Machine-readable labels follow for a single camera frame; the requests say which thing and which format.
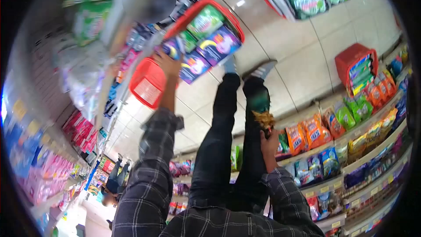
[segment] price tag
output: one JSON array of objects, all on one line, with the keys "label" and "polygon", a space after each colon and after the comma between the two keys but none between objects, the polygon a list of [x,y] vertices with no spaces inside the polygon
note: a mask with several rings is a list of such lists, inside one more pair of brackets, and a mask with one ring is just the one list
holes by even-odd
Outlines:
[{"label": "price tag", "polygon": [[329,186],[326,186],[320,189],[321,193],[328,192],[328,191],[329,191]]},{"label": "price tag", "polygon": [[351,202],[351,207],[357,206],[360,203],[360,199],[356,199],[353,202]]},{"label": "price tag", "polygon": [[373,190],[371,191],[371,196],[373,196],[373,195],[377,194],[377,192],[378,192],[378,187],[376,187],[375,189],[373,189]]},{"label": "price tag", "polygon": [[21,99],[18,99],[16,101],[16,103],[13,105],[12,108],[12,113],[13,115],[19,120],[21,121],[22,118],[24,118],[24,115],[26,114],[27,109],[24,105],[24,102],[22,102]]},{"label": "price tag", "polygon": [[356,230],[355,232],[353,232],[352,234],[351,234],[351,237],[355,237],[355,236],[357,236],[358,234],[360,234],[360,230],[358,229],[358,230]]},{"label": "price tag", "polygon": [[32,120],[32,122],[28,125],[28,133],[30,135],[35,135],[39,130],[39,124],[36,120]]},{"label": "price tag", "polygon": [[332,223],[332,229],[338,228],[341,225],[341,221],[337,221],[335,223]]},{"label": "price tag", "polygon": [[306,198],[310,198],[310,197],[313,197],[313,196],[314,196],[314,192],[313,191],[306,193]]},{"label": "price tag", "polygon": [[361,228],[361,232],[366,232],[366,230],[368,230],[368,224]]},{"label": "price tag", "polygon": [[341,182],[341,181],[336,182],[336,183],[334,184],[334,189],[337,189],[337,188],[339,188],[340,186],[342,186],[342,182]]},{"label": "price tag", "polygon": [[43,143],[43,145],[47,144],[50,141],[50,136],[48,134],[44,134],[43,137],[41,138],[41,142]]}]

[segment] purple package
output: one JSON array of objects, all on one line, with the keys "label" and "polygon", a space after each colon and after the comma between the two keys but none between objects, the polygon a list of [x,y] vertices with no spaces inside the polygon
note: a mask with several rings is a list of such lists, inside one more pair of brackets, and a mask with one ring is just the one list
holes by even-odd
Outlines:
[{"label": "purple package", "polygon": [[184,55],[180,78],[188,84],[191,84],[200,75],[208,71],[210,67],[211,65],[207,60],[205,60],[205,58],[196,51],[192,51],[191,53]]},{"label": "purple package", "polygon": [[[178,60],[180,58],[180,53],[181,53],[180,47],[175,37],[165,40],[162,43],[161,47],[162,47],[162,51],[166,55],[170,56],[173,60]],[[159,52],[159,48],[160,48],[159,46],[154,47],[154,50],[156,53]]]},{"label": "purple package", "polygon": [[211,35],[200,42],[196,51],[215,66],[229,55],[232,55],[241,47],[241,41],[225,25],[217,29]]},{"label": "purple package", "polygon": [[344,178],[345,188],[349,189],[362,182],[365,178],[366,169],[367,164],[365,163],[356,170],[352,171],[350,174],[346,175]]},{"label": "purple package", "polygon": [[170,173],[173,178],[177,178],[180,176],[180,170],[178,169],[177,163],[170,161]]},{"label": "purple package", "polygon": [[182,163],[182,175],[190,174],[190,167],[192,165],[191,160],[186,160]]}]

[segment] person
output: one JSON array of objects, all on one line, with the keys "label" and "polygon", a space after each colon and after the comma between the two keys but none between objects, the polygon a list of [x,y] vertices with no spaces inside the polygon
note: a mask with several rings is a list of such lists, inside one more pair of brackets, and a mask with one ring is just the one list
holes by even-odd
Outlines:
[{"label": "person", "polygon": [[[142,160],[133,166],[120,199],[113,236],[324,236],[292,176],[277,165],[279,132],[272,130],[266,139],[251,113],[270,103],[263,82],[276,61],[265,62],[244,77],[243,166],[230,187],[231,130],[240,86],[233,58],[224,64],[226,74],[216,92],[212,127],[197,152],[187,209],[166,225],[173,189],[169,162],[174,134],[183,128],[183,119],[174,115],[181,62],[172,61],[162,50],[155,60],[166,75],[166,88],[159,108],[145,123],[139,145]],[[273,220],[261,215],[267,194]]]},{"label": "person", "polygon": [[122,161],[123,156],[119,153],[118,161],[115,163],[114,168],[109,174],[107,183],[105,186],[101,186],[102,204],[104,206],[117,205],[119,198],[125,189],[124,179],[129,170],[131,160],[127,160],[126,164],[123,166],[122,171],[118,173],[118,169],[120,168]]}]

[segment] human hand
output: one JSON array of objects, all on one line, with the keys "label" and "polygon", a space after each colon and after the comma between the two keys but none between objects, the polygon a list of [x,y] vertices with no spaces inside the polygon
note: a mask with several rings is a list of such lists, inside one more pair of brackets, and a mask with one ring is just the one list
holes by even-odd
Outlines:
[{"label": "human hand", "polygon": [[263,160],[265,162],[266,171],[268,173],[271,173],[272,170],[278,167],[275,154],[279,147],[280,133],[280,131],[272,129],[269,139],[266,139],[264,132],[260,130],[260,150],[262,151]]},{"label": "human hand", "polygon": [[154,54],[154,59],[156,63],[161,67],[161,69],[164,71],[165,76],[167,78],[171,77],[177,77],[180,74],[180,70],[182,68],[182,60],[183,60],[183,54],[180,55],[180,59],[173,60],[170,56],[165,54],[165,52],[162,50],[162,47],[159,48],[159,55]]}]

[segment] red shopping basket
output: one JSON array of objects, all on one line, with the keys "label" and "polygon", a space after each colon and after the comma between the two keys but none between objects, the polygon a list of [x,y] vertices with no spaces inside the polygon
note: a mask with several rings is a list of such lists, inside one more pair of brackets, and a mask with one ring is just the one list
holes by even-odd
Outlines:
[{"label": "red shopping basket", "polygon": [[[206,6],[212,5],[220,13],[222,13],[229,23],[236,30],[238,38],[244,43],[245,36],[241,30],[238,20],[227,9],[213,0],[200,0],[193,4],[182,15],[164,36],[164,39],[174,37],[183,30],[198,15],[198,13]],[[161,101],[162,92],[165,89],[166,77],[162,69],[154,62],[152,57],[145,58],[137,66],[129,83],[129,90],[144,105],[151,109],[156,109]]]}]

